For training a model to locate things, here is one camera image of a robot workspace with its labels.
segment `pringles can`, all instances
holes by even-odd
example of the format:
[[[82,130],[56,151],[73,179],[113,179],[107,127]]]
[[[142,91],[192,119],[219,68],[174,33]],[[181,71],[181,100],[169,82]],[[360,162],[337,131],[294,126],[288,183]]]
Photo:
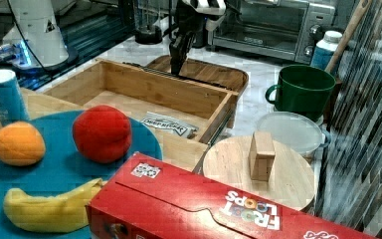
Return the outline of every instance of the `pringles can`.
[[[2,126],[30,120],[15,72],[0,70],[0,121]]]

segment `round wooden board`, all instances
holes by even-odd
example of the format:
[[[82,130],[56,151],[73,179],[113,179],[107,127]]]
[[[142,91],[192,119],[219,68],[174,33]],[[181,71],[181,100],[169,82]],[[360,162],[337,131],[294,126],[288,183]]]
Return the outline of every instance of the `round wooden board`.
[[[251,140],[251,136],[235,136],[213,145],[204,158],[204,175],[295,210],[306,208],[316,191],[311,166],[297,152],[274,141],[276,157],[269,182],[252,180]]]

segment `red box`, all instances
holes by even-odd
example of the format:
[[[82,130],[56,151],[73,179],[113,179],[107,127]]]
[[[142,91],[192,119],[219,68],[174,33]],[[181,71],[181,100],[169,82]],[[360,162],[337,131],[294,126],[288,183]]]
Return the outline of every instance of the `red box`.
[[[141,153],[87,210],[100,239],[373,238]]]

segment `mug handle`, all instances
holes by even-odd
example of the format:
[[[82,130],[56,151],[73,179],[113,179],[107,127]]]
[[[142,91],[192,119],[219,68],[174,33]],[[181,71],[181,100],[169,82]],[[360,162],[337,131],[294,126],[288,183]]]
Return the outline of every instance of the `mug handle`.
[[[274,92],[276,89],[280,89],[282,86],[281,85],[272,85],[271,87],[268,88],[265,94],[266,101],[270,104],[275,104],[275,101],[270,100],[270,95],[272,92]]]
[[[322,143],[319,147],[328,147],[328,145],[331,143],[331,134],[326,129],[321,128],[321,132],[325,136],[324,143]]]

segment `teal plate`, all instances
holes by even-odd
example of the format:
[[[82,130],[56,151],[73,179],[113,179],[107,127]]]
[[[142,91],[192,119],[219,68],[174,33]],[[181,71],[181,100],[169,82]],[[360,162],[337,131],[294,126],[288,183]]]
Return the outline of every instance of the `teal plate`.
[[[73,122],[81,113],[66,112],[31,120],[46,145],[46,154],[39,163],[14,167],[0,161],[0,238],[91,238],[88,226],[66,234],[34,233],[14,226],[5,216],[2,206],[10,188],[19,187],[32,196],[56,196],[98,177],[110,179],[137,151],[157,159],[162,158],[154,134],[139,121],[130,119],[132,144],[123,158],[109,164],[86,159],[77,151],[72,136]]]

